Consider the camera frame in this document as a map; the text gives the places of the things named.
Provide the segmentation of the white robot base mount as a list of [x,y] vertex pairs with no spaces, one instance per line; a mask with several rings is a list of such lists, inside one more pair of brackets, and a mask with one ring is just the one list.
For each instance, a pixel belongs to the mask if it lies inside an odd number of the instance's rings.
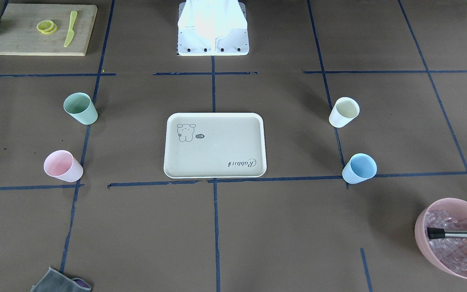
[[180,56],[249,54],[248,21],[238,0],[186,0],[178,8]]

